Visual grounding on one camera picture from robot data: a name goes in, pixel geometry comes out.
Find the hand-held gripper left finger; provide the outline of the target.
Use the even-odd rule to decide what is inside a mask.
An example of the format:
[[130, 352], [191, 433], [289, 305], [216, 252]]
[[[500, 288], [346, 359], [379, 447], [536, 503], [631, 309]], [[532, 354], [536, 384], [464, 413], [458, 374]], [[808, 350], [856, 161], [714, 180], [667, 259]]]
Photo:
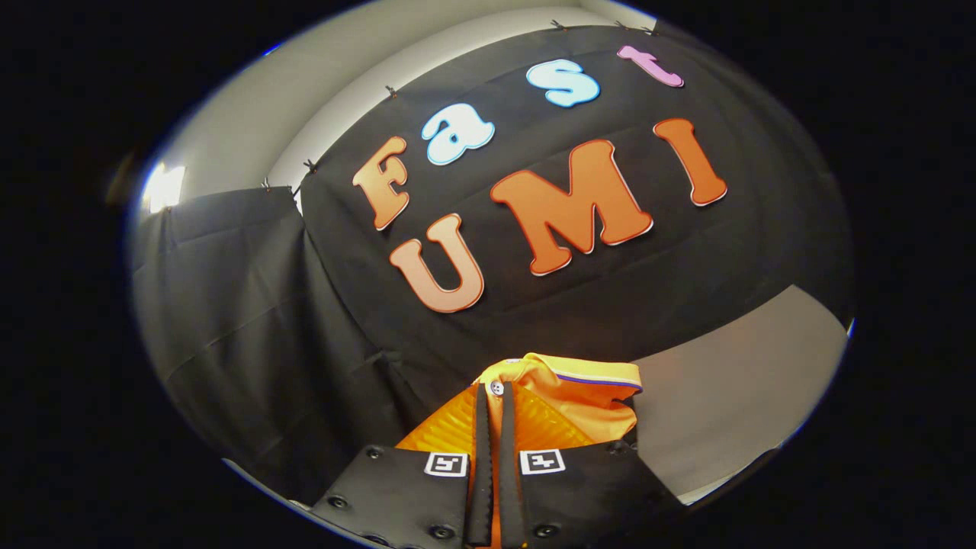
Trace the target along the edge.
[[492, 475], [490, 410], [474, 384], [400, 444], [365, 446], [313, 514], [384, 547], [489, 547]]

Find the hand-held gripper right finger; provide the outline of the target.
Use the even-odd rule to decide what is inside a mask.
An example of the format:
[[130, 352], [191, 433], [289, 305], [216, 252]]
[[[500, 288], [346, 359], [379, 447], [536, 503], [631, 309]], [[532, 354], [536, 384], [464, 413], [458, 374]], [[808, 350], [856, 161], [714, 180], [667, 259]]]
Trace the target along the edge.
[[540, 397], [505, 383], [499, 435], [503, 548], [624, 548], [685, 505], [625, 440], [568, 442], [581, 432]]

